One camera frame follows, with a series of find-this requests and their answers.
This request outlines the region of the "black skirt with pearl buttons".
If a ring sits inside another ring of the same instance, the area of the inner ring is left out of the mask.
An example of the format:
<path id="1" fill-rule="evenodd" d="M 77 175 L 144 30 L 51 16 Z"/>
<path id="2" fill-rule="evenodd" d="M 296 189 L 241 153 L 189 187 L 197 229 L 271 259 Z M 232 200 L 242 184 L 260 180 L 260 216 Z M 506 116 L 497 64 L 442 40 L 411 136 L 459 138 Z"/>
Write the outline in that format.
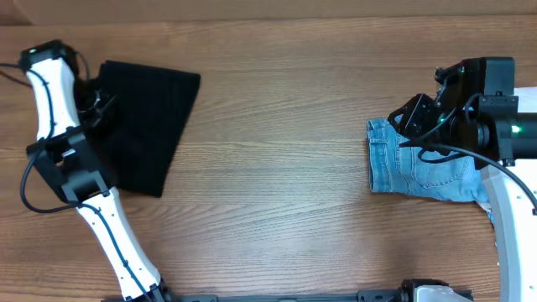
<path id="1" fill-rule="evenodd" d="M 201 76 L 108 60 L 95 82 L 113 101 L 88 137 L 111 164 L 119 189 L 161 197 Z"/>

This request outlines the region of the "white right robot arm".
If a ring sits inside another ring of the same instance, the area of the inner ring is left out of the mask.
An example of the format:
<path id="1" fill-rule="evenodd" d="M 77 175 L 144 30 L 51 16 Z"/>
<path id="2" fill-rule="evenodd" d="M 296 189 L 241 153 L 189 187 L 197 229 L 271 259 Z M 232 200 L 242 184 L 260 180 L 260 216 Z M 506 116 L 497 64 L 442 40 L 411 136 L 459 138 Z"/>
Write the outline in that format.
<path id="1" fill-rule="evenodd" d="M 434 98 L 412 97 L 388 121 L 404 146 L 466 155 L 490 200 L 502 301 L 536 299 L 536 103 L 519 107 L 512 57 L 477 57 L 435 72 Z"/>

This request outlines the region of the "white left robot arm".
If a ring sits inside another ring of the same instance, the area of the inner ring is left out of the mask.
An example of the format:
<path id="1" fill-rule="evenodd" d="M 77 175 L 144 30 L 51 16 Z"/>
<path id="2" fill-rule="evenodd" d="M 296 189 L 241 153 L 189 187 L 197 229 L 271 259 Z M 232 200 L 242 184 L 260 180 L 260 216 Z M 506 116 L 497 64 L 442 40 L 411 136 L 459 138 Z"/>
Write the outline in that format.
<path id="1" fill-rule="evenodd" d="M 141 248 L 129 225 L 107 160 L 85 134 L 101 121 L 112 98 L 95 91 L 84 103 L 77 53 L 59 40 L 22 51 L 19 68 L 34 91 L 38 113 L 29 163 L 62 201 L 50 213 L 75 210 L 92 229 L 119 282 L 125 301 L 175 301 L 159 270 Z"/>

